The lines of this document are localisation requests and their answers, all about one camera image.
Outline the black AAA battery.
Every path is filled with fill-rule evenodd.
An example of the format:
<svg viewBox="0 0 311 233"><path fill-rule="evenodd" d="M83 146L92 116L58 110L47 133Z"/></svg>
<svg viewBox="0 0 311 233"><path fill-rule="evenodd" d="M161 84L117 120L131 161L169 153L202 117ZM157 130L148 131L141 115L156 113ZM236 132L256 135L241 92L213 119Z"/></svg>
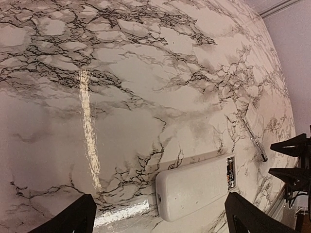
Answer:
<svg viewBox="0 0 311 233"><path fill-rule="evenodd" d="M226 169L227 169L227 172L226 172L227 186L228 186L228 189L230 189L231 188L231 159L230 158L226 160Z"/></svg>
<svg viewBox="0 0 311 233"><path fill-rule="evenodd" d="M229 183L230 183L230 188L235 187L235 165L234 165L234 158L229 159L229 168L230 168L230 174L229 174Z"/></svg>

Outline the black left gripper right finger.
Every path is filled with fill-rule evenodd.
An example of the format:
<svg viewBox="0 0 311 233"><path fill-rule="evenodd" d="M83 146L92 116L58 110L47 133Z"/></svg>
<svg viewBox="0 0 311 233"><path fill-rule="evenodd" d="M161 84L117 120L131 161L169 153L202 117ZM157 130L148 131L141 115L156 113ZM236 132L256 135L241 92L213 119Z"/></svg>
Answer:
<svg viewBox="0 0 311 233"><path fill-rule="evenodd" d="M230 192L225 212L231 233L294 233L296 230L271 218L237 192Z"/></svg>

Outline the white remote control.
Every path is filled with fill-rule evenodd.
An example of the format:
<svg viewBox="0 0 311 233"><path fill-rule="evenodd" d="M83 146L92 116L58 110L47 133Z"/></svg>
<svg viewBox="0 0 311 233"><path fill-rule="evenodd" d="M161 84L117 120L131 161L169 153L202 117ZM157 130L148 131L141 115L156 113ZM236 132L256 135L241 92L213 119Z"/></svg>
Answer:
<svg viewBox="0 0 311 233"><path fill-rule="evenodd" d="M155 178L156 201L159 216L174 222L211 205L227 193L226 160L219 156L158 173Z"/></svg>

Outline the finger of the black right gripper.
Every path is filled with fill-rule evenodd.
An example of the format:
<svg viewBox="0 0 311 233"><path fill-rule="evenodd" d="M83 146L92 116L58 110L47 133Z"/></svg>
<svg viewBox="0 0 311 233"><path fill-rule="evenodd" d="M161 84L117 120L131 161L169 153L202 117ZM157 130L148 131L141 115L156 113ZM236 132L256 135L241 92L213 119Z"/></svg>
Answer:
<svg viewBox="0 0 311 233"><path fill-rule="evenodd" d="M270 149L291 157L305 157L308 155L308 138L302 133L286 141L273 143Z"/></svg>
<svg viewBox="0 0 311 233"><path fill-rule="evenodd" d="M311 182L311 173L304 168L271 168L269 174L281 179L291 188L307 188Z"/></svg>

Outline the white battery cover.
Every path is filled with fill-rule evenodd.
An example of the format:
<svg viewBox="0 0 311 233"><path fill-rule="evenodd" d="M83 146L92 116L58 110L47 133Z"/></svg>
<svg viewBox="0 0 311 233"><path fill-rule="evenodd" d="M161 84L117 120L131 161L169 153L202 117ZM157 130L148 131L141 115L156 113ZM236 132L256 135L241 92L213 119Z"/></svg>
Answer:
<svg viewBox="0 0 311 233"><path fill-rule="evenodd" d="M257 125L258 119L259 119L259 114L257 110L255 109L252 102L249 102L247 111L245 114L246 122L248 123L249 126L255 127Z"/></svg>

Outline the clear handle screwdriver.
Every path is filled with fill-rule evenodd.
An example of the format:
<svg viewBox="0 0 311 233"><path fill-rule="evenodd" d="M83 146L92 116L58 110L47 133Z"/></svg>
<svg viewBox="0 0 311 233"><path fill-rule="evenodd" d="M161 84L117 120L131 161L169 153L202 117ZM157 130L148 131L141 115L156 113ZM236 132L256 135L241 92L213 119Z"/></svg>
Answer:
<svg viewBox="0 0 311 233"><path fill-rule="evenodd" d="M245 125L249 136L250 136L250 140L253 143L254 147L256 148L258 155L260 156L261 160L263 162L267 162L268 161L268 157L265 153L265 150L262 146L262 144L259 142L258 137L253 133L253 131L251 130L249 124L247 123L247 121L245 120L244 117L240 116L241 121L243 122L243 124Z"/></svg>

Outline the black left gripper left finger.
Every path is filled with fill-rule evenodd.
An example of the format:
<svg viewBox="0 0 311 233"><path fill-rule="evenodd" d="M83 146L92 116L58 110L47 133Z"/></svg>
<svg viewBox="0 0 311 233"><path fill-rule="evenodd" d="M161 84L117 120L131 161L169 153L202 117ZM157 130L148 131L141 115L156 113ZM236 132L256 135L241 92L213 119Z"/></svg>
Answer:
<svg viewBox="0 0 311 233"><path fill-rule="evenodd" d="M84 194L51 220L30 233L92 233L97 206L91 194Z"/></svg>

